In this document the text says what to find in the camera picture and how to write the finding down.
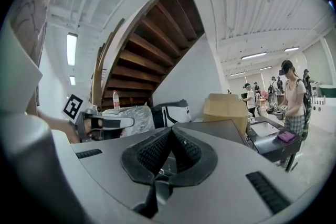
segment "table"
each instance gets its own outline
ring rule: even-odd
[[[213,122],[175,123],[174,126],[199,131],[215,137],[224,138],[245,146],[249,146],[244,135],[232,120]]]
[[[286,172],[289,172],[293,164],[295,155],[300,150],[302,142],[301,137],[297,135],[292,142],[285,143],[280,139],[277,139],[277,135],[285,130],[282,125],[264,116],[256,117],[255,120],[256,122],[252,123],[251,126],[260,122],[268,122],[275,128],[279,129],[280,132],[260,137],[255,133],[252,128],[250,128],[250,130],[248,130],[246,133],[248,136],[248,143],[252,145],[252,149],[256,150],[260,155],[264,156],[271,162],[284,160],[288,156],[290,156],[289,163],[286,167]]]

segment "wooden staircase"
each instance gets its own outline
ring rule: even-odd
[[[110,77],[99,102],[102,111],[113,108],[114,90],[121,107],[146,102],[151,106],[153,92],[203,34],[193,0],[154,0],[107,72]]]

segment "cardboard box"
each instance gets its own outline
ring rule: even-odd
[[[205,122],[233,120],[242,134],[246,132],[247,106],[235,94],[209,94],[203,114]]]

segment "fluorescent light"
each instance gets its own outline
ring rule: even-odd
[[[335,10],[334,3],[332,1],[329,1],[329,5]]]
[[[69,33],[67,35],[67,57],[68,65],[75,65],[75,55],[76,55],[76,44],[77,44],[77,35]]]
[[[69,79],[70,79],[71,85],[76,85],[76,81],[75,81],[75,77],[74,76],[70,76]]]
[[[232,75],[230,75],[230,77],[236,76],[236,75],[241,75],[241,74],[245,74],[245,72],[241,72],[241,73],[237,73],[237,74],[232,74]]]
[[[261,68],[260,70],[265,70],[265,69],[269,69],[269,68],[271,68],[271,67],[265,67],[265,68]]]
[[[248,56],[244,56],[244,57],[242,57],[242,60],[244,60],[244,59],[249,59],[249,58],[253,58],[253,57],[258,57],[258,56],[263,56],[263,55],[265,55],[267,52],[261,52],[261,53],[259,53],[259,54],[252,54],[252,55],[248,55]]]
[[[288,48],[288,49],[285,49],[285,51],[292,51],[292,50],[298,50],[298,49],[300,49],[300,47]]]

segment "pink object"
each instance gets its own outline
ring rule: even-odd
[[[279,134],[277,137],[281,141],[284,141],[285,143],[289,143],[295,138],[295,135],[290,132],[285,131],[282,134]]]
[[[268,98],[268,92],[265,92],[265,91],[262,91],[261,92],[261,96],[263,97],[263,98]]]

